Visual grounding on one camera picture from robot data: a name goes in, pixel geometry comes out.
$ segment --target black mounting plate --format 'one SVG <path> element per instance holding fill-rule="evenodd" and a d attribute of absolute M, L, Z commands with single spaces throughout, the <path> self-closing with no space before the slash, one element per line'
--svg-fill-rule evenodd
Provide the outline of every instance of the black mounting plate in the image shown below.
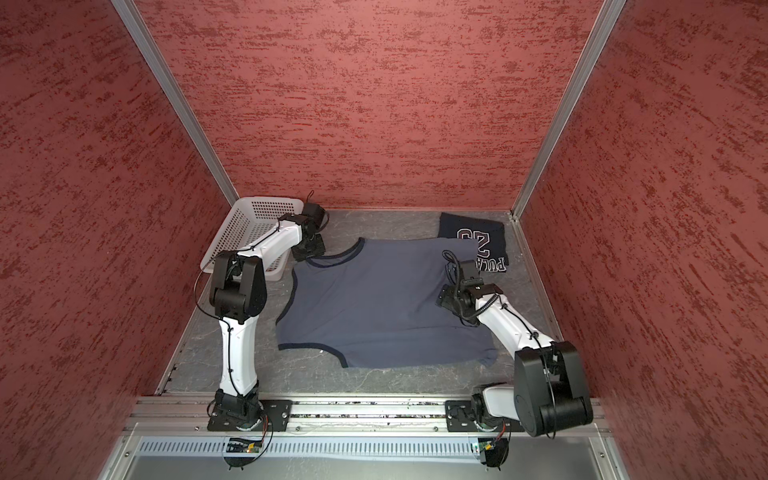
<path fill-rule="evenodd" d="M 272 430 L 275 432 L 285 432 L 290 420 L 291 400 L 262 400 L 261 405 L 264 412 L 270 417 Z"/>
<path fill-rule="evenodd" d="M 270 418 L 271 429 L 274 432 L 285 432 L 290 420 L 290 406 L 293 404 L 290 400 L 260 400 L 264 412 Z M 233 423 L 227 420 L 224 415 L 212 416 L 208 419 L 209 432 L 239 432 L 241 435 L 247 435 L 248 432 L 238 430 Z"/>
<path fill-rule="evenodd" d="M 448 400 L 445 402 L 445 422 L 449 432 L 479 432 L 475 420 L 472 417 L 472 401 Z M 517 420 L 504 419 L 507 432 L 524 432 L 523 426 Z M 498 424 L 493 432 L 500 432 L 504 428 Z"/>

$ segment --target perforated basket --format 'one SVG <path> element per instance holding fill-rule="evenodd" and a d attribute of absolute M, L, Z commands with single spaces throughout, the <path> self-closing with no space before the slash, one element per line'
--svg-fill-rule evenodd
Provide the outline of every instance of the perforated basket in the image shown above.
<path fill-rule="evenodd" d="M 211 258 L 225 250 L 239 250 L 248 243 L 257 240 L 275 226 L 277 219 L 284 214 L 300 214 L 304 202 L 285 197 L 243 197 L 232 206 L 229 215 L 221 224 L 219 231 L 210 243 L 208 251 L 200 262 L 200 268 L 207 273 L 214 271 L 214 264 L 208 264 Z M 272 282 L 280 280 L 288 261 L 288 252 L 272 262 L 264 272 L 264 277 Z"/>

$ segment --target gray marble floor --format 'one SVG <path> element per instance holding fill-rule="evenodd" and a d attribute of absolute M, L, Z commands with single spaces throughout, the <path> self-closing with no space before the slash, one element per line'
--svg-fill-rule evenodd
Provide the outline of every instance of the gray marble floor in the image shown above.
<path fill-rule="evenodd" d="M 504 290 L 517 310 L 549 333 L 533 286 L 523 264 L 505 212 L 466 212 L 468 217 L 505 223 L 510 266 L 504 273 L 483 273 L 486 282 Z M 330 223 L 323 231 L 326 254 L 344 251 L 358 237 L 371 239 L 418 239 L 437 235 L 439 212 L 331 210 Z M 464 394 L 475 386 L 511 380 L 513 358 L 496 340 L 496 363 L 484 367 L 478 362 L 419 366 L 398 369 L 343 369 L 339 360 L 326 352 L 311 349 L 279 351 L 275 319 L 286 305 L 293 281 L 289 259 L 283 278 L 268 282 L 266 307 L 259 317 L 256 333 L 256 371 L 262 392 L 271 393 L 424 393 Z M 221 376 L 221 334 L 216 320 L 197 313 L 193 316 L 184 350 L 167 384 L 168 392 L 213 392 Z"/>

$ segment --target red textured wall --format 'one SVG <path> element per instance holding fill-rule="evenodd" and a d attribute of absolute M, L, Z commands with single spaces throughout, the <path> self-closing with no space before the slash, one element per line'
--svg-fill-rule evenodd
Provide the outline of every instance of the red textured wall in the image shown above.
<path fill-rule="evenodd" d="M 137 0 L 240 195 L 509 208 L 602 0 Z"/>
<path fill-rule="evenodd" d="M 3 2 L 0 52 L 0 476 L 94 478 L 228 206 L 110 2 Z"/>
<path fill-rule="evenodd" d="M 523 216 L 633 480 L 768 478 L 766 22 L 627 2 Z"/>

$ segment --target folded navy t-shirt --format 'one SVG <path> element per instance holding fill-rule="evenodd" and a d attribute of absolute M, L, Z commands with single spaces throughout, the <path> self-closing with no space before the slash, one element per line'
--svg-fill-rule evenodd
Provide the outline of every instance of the folded navy t-shirt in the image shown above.
<path fill-rule="evenodd" d="M 440 214 L 438 237 L 474 238 L 478 241 L 477 267 L 480 272 L 506 272 L 509 265 L 504 224 L 493 220 Z"/>

